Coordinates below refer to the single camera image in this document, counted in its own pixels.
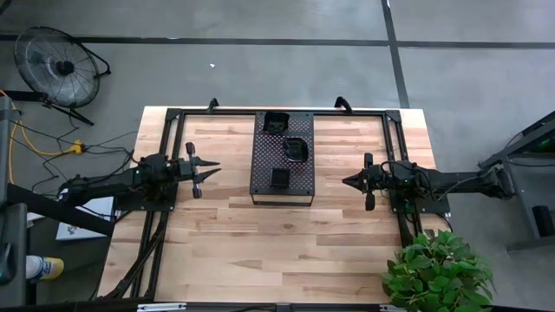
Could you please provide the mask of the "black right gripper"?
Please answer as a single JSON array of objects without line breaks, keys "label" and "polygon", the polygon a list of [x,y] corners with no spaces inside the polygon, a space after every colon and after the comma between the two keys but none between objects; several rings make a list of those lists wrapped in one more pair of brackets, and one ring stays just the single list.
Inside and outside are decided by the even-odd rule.
[{"label": "black right gripper", "polygon": [[366,198],[365,198],[366,211],[373,211],[375,209],[375,195],[373,194],[373,191],[368,189],[368,185],[367,185],[367,169],[372,166],[381,167],[380,165],[374,164],[374,158],[372,153],[365,153],[364,172],[359,172],[357,174],[354,174],[352,176],[349,176],[343,179],[343,183],[345,185],[351,186],[360,192],[366,192]]}]

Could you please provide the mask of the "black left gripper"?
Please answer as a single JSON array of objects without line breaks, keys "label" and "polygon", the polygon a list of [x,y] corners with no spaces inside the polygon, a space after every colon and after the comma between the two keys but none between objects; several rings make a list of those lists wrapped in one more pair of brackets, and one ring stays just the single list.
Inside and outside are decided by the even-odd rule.
[{"label": "black left gripper", "polygon": [[194,169],[193,178],[190,179],[193,183],[193,197],[201,198],[202,191],[200,188],[200,183],[203,183],[214,173],[219,172],[220,168],[212,169],[207,172],[199,172],[198,166],[218,166],[219,162],[203,160],[199,156],[196,156],[196,149],[192,142],[186,143],[186,154],[188,157],[188,161],[191,163],[191,166]]}]

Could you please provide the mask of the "black glossy wavy round plate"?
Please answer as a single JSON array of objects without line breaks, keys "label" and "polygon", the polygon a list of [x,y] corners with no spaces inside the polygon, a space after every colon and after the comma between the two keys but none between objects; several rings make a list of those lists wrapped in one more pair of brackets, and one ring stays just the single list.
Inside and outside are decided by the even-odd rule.
[{"label": "black glossy wavy round plate", "polygon": [[306,163],[309,159],[308,143],[302,138],[284,138],[283,149],[290,162]]}]

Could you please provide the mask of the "black glossy small square plate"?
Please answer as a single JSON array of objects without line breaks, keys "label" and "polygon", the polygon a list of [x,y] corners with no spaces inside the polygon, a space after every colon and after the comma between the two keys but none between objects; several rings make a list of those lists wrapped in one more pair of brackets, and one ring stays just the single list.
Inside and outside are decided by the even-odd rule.
[{"label": "black glossy small square plate", "polygon": [[290,187],[291,170],[289,168],[271,169],[271,187],[275,189],[287,189]]}]

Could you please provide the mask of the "black glossy flared square plate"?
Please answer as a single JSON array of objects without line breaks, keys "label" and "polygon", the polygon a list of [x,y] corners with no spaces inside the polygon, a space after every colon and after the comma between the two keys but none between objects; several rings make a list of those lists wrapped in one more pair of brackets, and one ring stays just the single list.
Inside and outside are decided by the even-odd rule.
[{"label": "black glossy flared square plate", "polygon": [[269,134],[284,133],[289,128],[290,115],[283,112],[266,112],[263,131]]}]

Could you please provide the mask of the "black perforated metal rack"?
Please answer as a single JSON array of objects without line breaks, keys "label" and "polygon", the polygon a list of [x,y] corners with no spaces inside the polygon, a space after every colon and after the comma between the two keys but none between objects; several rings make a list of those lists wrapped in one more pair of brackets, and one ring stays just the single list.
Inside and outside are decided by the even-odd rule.
[{"label": "black perforated metal rack", "polygon": [[[264,115],[255,114],[251,156],[250,190],[255,205],[310,206],[315,197],[314,116],[312,113],[283,112],[290,115],[289,128],[280,134],[263,131]],[[308,143],[306,163],[290,162],[284,156],[284,138],[302,138]],[[289,168],[290,187],[271,187],[271,169]]]}]

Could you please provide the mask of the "green leafy potted plant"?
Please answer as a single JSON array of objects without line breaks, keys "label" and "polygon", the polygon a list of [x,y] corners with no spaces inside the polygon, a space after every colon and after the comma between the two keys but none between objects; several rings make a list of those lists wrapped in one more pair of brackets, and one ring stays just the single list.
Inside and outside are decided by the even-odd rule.
[{"label": "green leafy potted plant", "polygon": [[493,271],[451,231],[421,234],[388,261],[382,287],[407,312],[493,312]]}]

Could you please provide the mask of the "white printed box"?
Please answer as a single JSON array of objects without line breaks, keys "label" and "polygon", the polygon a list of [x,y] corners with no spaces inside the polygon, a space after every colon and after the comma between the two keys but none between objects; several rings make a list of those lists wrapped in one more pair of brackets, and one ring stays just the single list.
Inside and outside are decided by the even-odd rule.
[{"label": "white printed box", "polygon": [[[119,212],[114,213],[113,197],[91,199],[86,204],[79,206],[78,210],[84,211],[94,217],[102,218],[107,221],[110,221],[112,216],[118,217],[120,215]],[[100,237],[105,237],[105,235],[94,231],[85,230],[74,225],[60,223],[58,225],[55,239],[57,241],[69,241]]]}]

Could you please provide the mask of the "black diagonal beam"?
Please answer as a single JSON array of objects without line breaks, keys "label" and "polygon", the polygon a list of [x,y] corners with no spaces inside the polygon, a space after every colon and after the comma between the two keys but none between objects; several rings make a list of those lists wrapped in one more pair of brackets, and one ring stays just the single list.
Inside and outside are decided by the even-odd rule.
[{"label": "black diagonal beam", "polygon": [[55,200],[38,195],[17,185],[7,184],[7,199],[10,204],[25,204],[27,212],[52,218],[65,224],[111,237],[114,223],[74,207],[67,207]]}]

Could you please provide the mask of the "grey metal workbench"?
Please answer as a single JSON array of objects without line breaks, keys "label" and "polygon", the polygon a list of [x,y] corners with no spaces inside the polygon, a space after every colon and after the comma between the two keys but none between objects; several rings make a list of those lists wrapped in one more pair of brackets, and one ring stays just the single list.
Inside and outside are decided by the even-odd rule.
[{"label": "grey metal workbench", "polygon": [[517,133],[497,153],[479,163],[479,168],[502,166],[512,183],[532,236],[507,247],[509,253],[555,247],[555,236],[541,237],[532,208],[545,205],[555,223],[555,111]]}]

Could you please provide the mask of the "black metal floor fan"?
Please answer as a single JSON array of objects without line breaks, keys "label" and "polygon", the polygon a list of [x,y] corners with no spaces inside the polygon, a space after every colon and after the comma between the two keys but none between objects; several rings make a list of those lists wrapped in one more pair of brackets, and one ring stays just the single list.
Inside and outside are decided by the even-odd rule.
[{"label": "black metal floor fan", "polygon": [[38,102],[89,126],[94,124],[77,110],[95,99],[101,79],[111,74],[111,68],[81,40],[59,29],[30,27],[15,37],[14,62],[29,89],[7,90],[12,100]]}]

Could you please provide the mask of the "white yellow spray bottle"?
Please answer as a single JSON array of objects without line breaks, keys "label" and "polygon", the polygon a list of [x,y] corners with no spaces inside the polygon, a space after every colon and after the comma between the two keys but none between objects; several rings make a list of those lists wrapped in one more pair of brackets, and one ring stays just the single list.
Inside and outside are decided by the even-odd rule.
[{"label": "white yellow spray bottle", "polygon": [[64,262],[61,258],[26,256],[26,278],[28,280],[53,280],[61,275]]}]

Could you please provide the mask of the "black box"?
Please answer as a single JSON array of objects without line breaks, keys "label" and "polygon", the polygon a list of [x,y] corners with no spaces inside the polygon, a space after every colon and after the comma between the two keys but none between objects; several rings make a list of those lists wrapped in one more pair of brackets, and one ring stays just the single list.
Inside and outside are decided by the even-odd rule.
[{"label": "black box", "polygon": [[545,205],[536,205],[532,208],[535,224],[541,237],[555,236],[555,223],[549,208]]}]

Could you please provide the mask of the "grey metal stand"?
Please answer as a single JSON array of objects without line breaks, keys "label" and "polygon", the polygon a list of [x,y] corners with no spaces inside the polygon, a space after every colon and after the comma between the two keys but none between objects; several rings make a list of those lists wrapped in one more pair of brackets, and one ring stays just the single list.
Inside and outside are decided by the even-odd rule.
[{"label": "grey metal stand", "polygon": [[0,96],[0,310],[26,303],[26,206],[9,198],[11,102]]}]

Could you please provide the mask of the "silver metal bracket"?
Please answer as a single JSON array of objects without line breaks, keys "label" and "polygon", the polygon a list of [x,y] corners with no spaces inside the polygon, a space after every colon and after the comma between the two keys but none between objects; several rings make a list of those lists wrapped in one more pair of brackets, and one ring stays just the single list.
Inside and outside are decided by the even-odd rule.
[{"label": "silver metal bracket", "polygon": [[185,302],[145,303],[137,306],[136,312],[177,312],[186,311]]}]

